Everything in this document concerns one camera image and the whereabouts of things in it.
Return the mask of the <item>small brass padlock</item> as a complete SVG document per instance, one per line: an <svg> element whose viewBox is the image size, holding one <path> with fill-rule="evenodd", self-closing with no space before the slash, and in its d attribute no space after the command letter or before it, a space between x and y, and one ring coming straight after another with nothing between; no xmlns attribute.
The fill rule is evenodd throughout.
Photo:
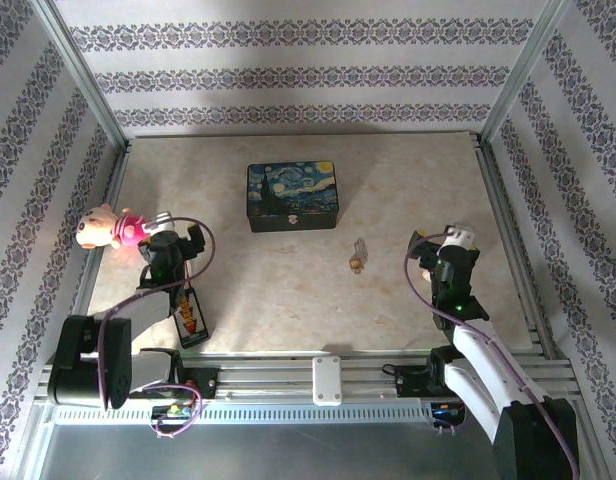
<svg viewBox="0 0 616 480"><path fill-rule="evenodd" d="M349 259L349 266L351 270L356 268L363 268L368 259L368 250L363 238L358 238L354 242L354 252L353 255Z"/></svg>

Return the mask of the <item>starry night tin box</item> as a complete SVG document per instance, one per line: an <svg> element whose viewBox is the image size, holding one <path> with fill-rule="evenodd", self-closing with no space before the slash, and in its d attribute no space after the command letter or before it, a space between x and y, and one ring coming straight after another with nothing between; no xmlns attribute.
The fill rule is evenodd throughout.
<svg viewBox="0 0 616 480"><path fill-rule="evenodd" d="M246 215L252 232L333 229L338 214L333 162L248 166Z"/></svg>

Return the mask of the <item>pink plush toy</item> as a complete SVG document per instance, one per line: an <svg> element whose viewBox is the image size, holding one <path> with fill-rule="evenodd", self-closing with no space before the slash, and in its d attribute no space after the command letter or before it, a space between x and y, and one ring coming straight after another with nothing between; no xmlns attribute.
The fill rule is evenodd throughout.
<svg viewBox="0 0 616 480"><path fill-rule="evenodd" d="M78 222L76 241L84 249L111 246L136 247L150 234L144 229L146 219L125 208L120 215L108 204L87 210Z"/></svg>

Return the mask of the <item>black card with orange arrows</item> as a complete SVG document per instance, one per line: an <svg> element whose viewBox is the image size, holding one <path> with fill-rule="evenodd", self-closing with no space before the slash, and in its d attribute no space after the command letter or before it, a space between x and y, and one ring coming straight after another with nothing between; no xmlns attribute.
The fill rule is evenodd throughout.
<svg viewBox="0 0 616 480"><path fill-rule="evenodd" d="M173 313L173 318L181 346L184 349L200 345L210 338L194 288L184 290L184 295L179 307Z"/></svg>

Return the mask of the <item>grey metal shelf plate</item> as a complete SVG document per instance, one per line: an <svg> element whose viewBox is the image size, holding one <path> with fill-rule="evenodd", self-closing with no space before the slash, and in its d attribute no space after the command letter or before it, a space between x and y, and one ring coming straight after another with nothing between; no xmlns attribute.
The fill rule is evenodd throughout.
<svg viewBox="0 0 616 480"><path fill-rule="evenodd" d="M57 426L34 480L499 480L476 424Z"/></svg>

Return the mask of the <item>aluminium side rail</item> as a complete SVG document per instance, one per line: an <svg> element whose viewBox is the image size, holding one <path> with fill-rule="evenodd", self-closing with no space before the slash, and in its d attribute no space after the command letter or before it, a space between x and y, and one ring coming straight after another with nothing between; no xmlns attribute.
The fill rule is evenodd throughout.
<svg viewBox="0 0 616 480"><path fill-rule="evenodd" d="M470 137L528 331L537 337L536 343L544 358L566 361L567 356L554 342L550 324L533 280L524 242L518 231L514 209L507 196L504 182L498 175L496 160L489 144L483 142L478 134L471 133Z"/></svg>
<svg viewBox="0 0 616 480"><path fill-rule="evenodd" d="M60 331L67 316L88 312L94 295L104 251L87 251L77 244L77 220L88 207L104 202L113 204L118 197L118 183L123 170L125 150L115 146L90 147L78 164L75 184L64 207L61 223L60 283L54 297L52 316L46 330L46 360L54 354Z"/></svg>

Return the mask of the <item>aluminium frame post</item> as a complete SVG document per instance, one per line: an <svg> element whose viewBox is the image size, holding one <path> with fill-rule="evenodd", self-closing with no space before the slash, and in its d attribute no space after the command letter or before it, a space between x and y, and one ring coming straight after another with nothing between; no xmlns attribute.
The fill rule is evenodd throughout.
<svg viewBox="0 0 616 480"><path fill-rule="evenodd" d="M116 145L126 147L129 140L117 122L54 0L29 0L29 2L62 55L73 80L84 94L98 122Z"/></svg>
<svg viewBox="0 0 616 480"><path fill-rule="evenodd" d="M571 0L547 1L477 135L480 145L492 141L570 3Z"/></svg>

